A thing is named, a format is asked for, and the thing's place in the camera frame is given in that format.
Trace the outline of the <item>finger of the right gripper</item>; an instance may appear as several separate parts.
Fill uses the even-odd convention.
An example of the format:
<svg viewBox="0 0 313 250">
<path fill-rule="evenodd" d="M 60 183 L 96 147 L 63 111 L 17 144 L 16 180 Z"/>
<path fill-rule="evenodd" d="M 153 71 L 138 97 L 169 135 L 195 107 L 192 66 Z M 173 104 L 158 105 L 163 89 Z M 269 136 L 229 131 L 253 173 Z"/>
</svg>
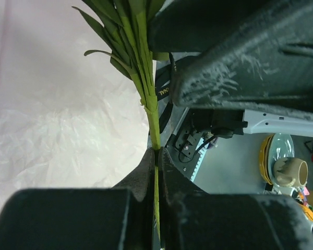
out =
<svg viewBox="0 0 313 250">
<path fill-rule="evenodd" d="M 171 88 L 178 106 L 313 114 L 313 1 L 170 1 L 154 52 L 196 52 Z"/>
</svg>

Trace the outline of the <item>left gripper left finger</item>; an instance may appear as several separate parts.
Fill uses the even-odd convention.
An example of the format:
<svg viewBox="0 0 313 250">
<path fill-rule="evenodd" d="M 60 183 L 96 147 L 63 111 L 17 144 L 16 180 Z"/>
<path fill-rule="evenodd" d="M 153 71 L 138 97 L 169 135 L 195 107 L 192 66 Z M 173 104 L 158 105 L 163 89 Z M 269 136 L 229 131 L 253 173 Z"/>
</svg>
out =
<svg viewBox="0 0 313 250">
<path fill-rule="evenodd" d="M 0 213 L 0 249 L 152 249 L 154 151 L 112 188 L 23 189 Z"/>
</svg>

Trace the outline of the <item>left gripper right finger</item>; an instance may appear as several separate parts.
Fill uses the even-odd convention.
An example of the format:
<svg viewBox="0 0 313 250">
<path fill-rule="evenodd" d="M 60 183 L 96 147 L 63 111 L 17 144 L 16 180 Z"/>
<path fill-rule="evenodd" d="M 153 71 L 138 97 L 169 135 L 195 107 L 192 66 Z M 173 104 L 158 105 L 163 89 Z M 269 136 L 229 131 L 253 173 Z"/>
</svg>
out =
<svg viewBox="0 0 313 250">
<path fill-rule="evenodd" d="M 159 151 L 164 249 L 313 249 L 312 228 L 289 196 L 208 194 Z"/>
</svg>

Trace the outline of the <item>black ribbon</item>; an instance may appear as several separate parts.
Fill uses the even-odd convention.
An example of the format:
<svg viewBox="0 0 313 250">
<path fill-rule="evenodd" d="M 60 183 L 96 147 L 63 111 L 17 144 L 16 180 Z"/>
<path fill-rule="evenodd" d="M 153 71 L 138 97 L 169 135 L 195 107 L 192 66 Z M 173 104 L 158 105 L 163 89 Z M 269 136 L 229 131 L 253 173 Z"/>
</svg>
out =
<svg viewBox="0 0 313 250">
<path fill-rule="evenodd" d="M 155 76 L 155 93 L 158 101 L 169 96 L 170 83 L 173 73 L 176 71 L 176 63 L 172 53 L 169 53 L 170 64 L 156 71 Z M 166 107 L 159 117 L 160 133 L 163 133 L 173 110 L 173 103 L 168 101 Z"/>
</svg>

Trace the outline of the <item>purple flower bouquet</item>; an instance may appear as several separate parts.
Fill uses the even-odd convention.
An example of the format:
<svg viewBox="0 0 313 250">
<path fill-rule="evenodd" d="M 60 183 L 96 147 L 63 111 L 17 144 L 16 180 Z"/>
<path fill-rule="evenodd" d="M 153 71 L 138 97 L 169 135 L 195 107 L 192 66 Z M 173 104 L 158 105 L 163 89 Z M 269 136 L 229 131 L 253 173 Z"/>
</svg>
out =
<svg viewBox="0 0 313 250">
<path fill-rule="evenodd" d="M 148 144 L 134 84 L 82 1 L 0 1 L 0 212 L 26 188 L 105 188 Z"/>
</svg>

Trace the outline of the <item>orange dried flower spray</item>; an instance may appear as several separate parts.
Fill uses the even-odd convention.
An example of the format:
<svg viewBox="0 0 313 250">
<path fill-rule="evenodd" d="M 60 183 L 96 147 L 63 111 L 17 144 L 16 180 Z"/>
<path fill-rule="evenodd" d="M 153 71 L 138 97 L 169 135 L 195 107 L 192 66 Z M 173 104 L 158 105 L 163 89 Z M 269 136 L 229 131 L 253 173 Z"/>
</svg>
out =
<svg viewBox="0 0 313 250">
<path fill-rule="evenodd" d="M 151 145 L 158 155 L 161 135 L 153 60 L 162 58 L 164 53 L 149 48 L 148 24 L 164 1 L 85 1 L 84 4 L 96 18 L 78 7 L 75 10 L 111 49 L 101 53 L 108 55 L 111 64 L 134 83 L 147 114 Z"/>
</svg>

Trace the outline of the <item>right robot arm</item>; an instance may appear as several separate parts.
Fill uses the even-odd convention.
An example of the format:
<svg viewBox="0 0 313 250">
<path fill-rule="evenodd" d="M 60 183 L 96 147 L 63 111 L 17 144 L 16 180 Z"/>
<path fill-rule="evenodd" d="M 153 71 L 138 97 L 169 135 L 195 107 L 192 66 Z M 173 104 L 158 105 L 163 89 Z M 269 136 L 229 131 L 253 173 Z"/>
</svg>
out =
<svg viewBox="0 0 313 250">
<path fill-rule="evenodd" d="M 313 137 L 313 1 L 166 1 L 148 42 L 196 53 L 174 77 L 175 105 L 243 110 L 248 134 Z"/>
</svg>

